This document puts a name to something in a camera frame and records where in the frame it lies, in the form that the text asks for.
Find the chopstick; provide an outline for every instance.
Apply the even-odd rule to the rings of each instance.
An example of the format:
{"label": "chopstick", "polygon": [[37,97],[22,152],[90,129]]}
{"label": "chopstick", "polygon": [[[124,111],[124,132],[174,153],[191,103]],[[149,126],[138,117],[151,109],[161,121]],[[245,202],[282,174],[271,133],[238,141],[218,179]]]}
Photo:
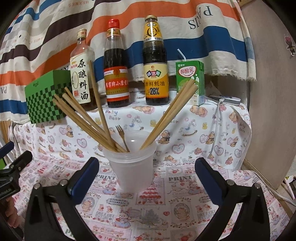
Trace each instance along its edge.
{"label": "chopstick", "polygon": [[103,124],[103,127],[104,127],[104,131],[105,131],[108,142],[110,143],[111,146],[114,146],[114,143],[113,143],[113,140],[111,138],[111,134],[109,132],[109,128],[108,128],[108,125],[107,125],[107,121],[106,121],[106,118],[105,118],[105,115],[104,115],[104,112],[103,112],[103,108],[102,108],[102,104],[101,104],[101,100],[100,100],[100,95],[99,95],[99,92],[98,92],[96,80],[94,78],[94,69],[93,69],[91,61],[88,62],[88,66],[89,66],[89,70],[90,70],[90,73],[91,73],[91,84],[93,86],[94,97],[96,99],[96,105],[98,106],[98,110],[99,110],[99,113],[100,113],[100,117],[101,117],[101,121],[102,121],[102,124]]}
{"label": "chopstick", "polygon": [[152,132],[150,133],[150,135],[152,135],[157,128],[159,127],[159,125],[163,122],[163,119],[166,117],[166,115],[168,114],[168,112],[171,110],[171,108],[173,107],[173,105],[175,104],[175,102],[177,101],[177,99],[179,98],[179,96],[182,94],[185,86],[188,84],[189,81],[185,82],[185,84],[183,84],[182,89],[179,91],[179,93],[176,95],[176,97],[173,99],[172,103],[170,104],[170,106],[167,108],[167,110],[165,111],[165,113],[163,114],[163,116],[160,118],[160,120],[157,122],[156,126],[153,128]]}
{"label": "chopstick", "polygon": [[[82,115],[82,117],[84,119],[86,119],[93,128],[95,128],[99,133],[97,133],[97,135],[100,136],[100,138],[103,138],[104,140],[107,141],[107,137],[106,134],[104,132],[104,130],[88,115],[88,113],[81,107],[81,105],[78,103],[78,101],[74,98],[74,96],[71,94],[71,92],[68,92],[66,90],[67,93],[70,93],[70,96],[67,95],[67,93],[63,93],[63,98],[68,102],[68,104],[75,109],[80,115]],[[112,139],[112,142],[115,144],[115,148],[119,151],[119,152],[126,152],[125,149],[123,149],[122,146],[120,146],[116,141],[114,141]]]}
{"label": "chopstick", "polygon": [[69,116],[83,131],[89,134],[93,139],[95,139],[98,143],[100,143],[103,147],[108,150],[115,151],[115,148],[110,146],[109,143],[101,139],[99,135],[97,135],[95,129],[92,128],[91,125],[87,124],[78,114],[76,114],[66,102],[64,102],[58,95],[54,95],[53,102],[67,115]]}
{"label": "chopstick", "polygon": [[150,133],[150,135],[141,146],[140,150],[147,148],[155,141],[155,139],[163,132],[166,126],[175,118],[175,116],[180,112],[180,110],[186,105],[189,99],[198,90],[198,87],[194,84],[194,82],[195,81],[191,79],[186,85],[183,86],[183,88],[181,89],[182,92],[180,91],[180,94],[176,96],[176,98],[180,101],[178,103],[176,102],[177,100],[173,101],[174,105],[171,104],[172,107],[170,108],[170,110],[165,112],[165,114],[161,118],[162,121],[159,121],[160,124],[157,128],[155,128],[155,130]]}

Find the glass bottle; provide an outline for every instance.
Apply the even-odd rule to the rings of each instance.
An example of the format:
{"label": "glass bottle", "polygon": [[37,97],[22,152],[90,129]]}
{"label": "glass bottle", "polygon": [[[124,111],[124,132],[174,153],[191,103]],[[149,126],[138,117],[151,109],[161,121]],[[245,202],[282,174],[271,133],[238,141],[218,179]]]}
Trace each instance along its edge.
{"label": "glass bottle", "polygon": [[144,25],[144,83],[146,103],[164,105],[170,101],[166,50],[157,17],[148,15]]}
{"label": "glass bottle", "polygon": [[97,108],[89,61],[94,63],[94,50],[86,44],[86,29],[82,28],[78,31],[77,46],[71,52],[70,73],[73,96],[86,111]]}
{"label": "glass bottle", "polygon": [[108,107],[127,106],[130,100],[126,57],[118,19],[111,19],[108,22],[104,53],[104,79]]}

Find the fork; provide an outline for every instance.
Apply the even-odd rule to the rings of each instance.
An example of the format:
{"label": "fork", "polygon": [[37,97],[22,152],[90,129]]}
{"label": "fork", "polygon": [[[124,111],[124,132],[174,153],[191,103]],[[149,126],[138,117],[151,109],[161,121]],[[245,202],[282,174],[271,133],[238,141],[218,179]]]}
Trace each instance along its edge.
{"label": "fork", "polygon": [[123,140],[123,143],[124,143],[124,145],[125,145],[125,147],[126,147],[126,150],[127,150],[128,152],[130,152],[130,150],[129,150],[127,144],[126,144],[126,141],[125,141],[125,139],[124,139],[124,131],[123,131],[122,127],[121,127],[120,125],[118,125],[118,126],[116,126],[116,129],[117,129],[117,131],[118,131],[118,134],[120,135],[120,137],[121,137],[122,140]]}

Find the pink patterned tablecloth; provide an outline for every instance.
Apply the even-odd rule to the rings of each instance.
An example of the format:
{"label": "pink patterned tablecloth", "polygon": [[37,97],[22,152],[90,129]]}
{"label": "pink patterned tablecloth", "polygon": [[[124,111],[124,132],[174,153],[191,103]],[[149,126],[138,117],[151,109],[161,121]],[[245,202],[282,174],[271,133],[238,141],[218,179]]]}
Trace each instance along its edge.
{"label": "pink patterned tablecloth", "polygon": [[[120,109],[105,108],[110,132],[115,125],[126,131],[151,131],[168,106],[147,106],[138,99]],[[77,210],[101,241],[171,240],[192,241],[201,233],[217,210],[194,171],[197,157],[203,156],[225,179],[251,186],[260,179],[252,171],[232,171],[247,151],[251,126],[247,109],[220,106],[218,136],[215,135],[217,105],[207,101],[201,107],[186,105],[157,141],[154,156],[154,180],[144,192],[133,194],[119,189],[115,174],[102,154],[102,146],[84,133],[69,118],[32,125],[12,125],[10,139],[15,155],[25,150],[34,160],[21,172],[21,191],[14,196],[20,215],[25,218],[33,185],[55,185],[69,179],[95,156],[100,171]],[[101,124],[97,111],[91,117]],[[289,218],[275,197],[262,185],[268,206],[271,240],[275,240]],[[54,207],[60,225],[72,237],[61,212]],[[240,205],[237,205],[223,236],[232,230]]]}

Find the screw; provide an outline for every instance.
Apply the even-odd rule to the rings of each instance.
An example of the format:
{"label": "screw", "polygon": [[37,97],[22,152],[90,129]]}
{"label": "screw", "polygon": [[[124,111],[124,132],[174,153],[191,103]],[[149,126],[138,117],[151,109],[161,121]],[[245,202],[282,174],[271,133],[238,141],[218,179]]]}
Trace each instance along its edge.
{"label": "screw", "polygon": [[36,183],[35,185],[34,185],[34,189],[38,189],[39,187],[41,187],[41,184],[40,183]]}
{"label": "screw", "polygon": [[234,181],[233,180],[228,179],[226,182],[227,182],[227,184],[229,186],[233,186],[234,185]]}
{"label": "screw", "polygon": [[63,180],[61,180],[61,181],[59,182],[59,184],[60,184],[61,186],[65,186],[65,185],[68,184],[68,180],[67,180],[67,179],[63,179]]}
{"label": "screw", "polygon": [[261,188],[261,185],[260,185],[259,183],[255,183],[254,186],[255,186],[255,188],[257,188],[257,189]]}

